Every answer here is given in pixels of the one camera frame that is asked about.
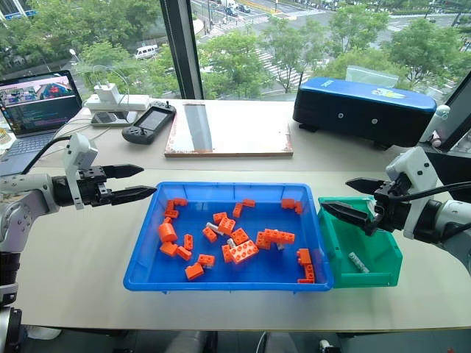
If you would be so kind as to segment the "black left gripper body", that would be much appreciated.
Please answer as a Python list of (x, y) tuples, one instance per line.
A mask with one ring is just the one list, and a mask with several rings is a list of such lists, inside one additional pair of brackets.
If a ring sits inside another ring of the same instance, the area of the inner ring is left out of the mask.
[(79, 171), (77, 184), (84, 205), (98, 207), (111, 204), (112, 191), (106, 188), (105, 183), (111, 178), (112, 169), (111, 165), (97, 165)]

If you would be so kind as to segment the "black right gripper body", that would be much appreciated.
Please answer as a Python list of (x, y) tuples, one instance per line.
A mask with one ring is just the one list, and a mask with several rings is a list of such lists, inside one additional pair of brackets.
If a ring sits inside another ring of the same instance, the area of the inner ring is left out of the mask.
[(411, 205), (407, 202), (400, 202), (395, 197), (405, 196), (411, 187), (410, 179), (404, 174), (393, 181), (371, 179), (366, 193), (373, 195), (375, 203), (375, 217), (366, 226), (365, 234), (373, 235), (377, 229), (388, 232), (403, 230), (408, 217)]

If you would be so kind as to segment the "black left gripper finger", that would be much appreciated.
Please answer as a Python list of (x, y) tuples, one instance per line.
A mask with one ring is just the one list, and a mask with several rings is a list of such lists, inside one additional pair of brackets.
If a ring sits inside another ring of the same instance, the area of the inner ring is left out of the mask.
[(152, 196), (155, 191), (156, 188), (143, 185), (113, 191), (110, 204), (116, 206), (119, 204), (140, 201)]
[(105, 165), (102, 167), (107, 178), (122, 179), (141, 173), (144, 169), (137, 165)]

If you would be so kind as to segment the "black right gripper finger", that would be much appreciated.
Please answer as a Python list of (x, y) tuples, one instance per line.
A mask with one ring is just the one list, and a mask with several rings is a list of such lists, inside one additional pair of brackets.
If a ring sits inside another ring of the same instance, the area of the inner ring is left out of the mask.
[(335, 216), (337, 219), (355, 226), (366, 226), (369, 221), (369, 215), (363, 211), (357, 210), (343, 202), (322, 202), (322, 208)]
[(359, 193), (375, 195), (376, 193), (379, 193), (381, 190), (383, 190), (385, 181), (381, 179), (358, 177), (347, 180), (345, 185), (352, 188), (353, 190), (358, 191)]

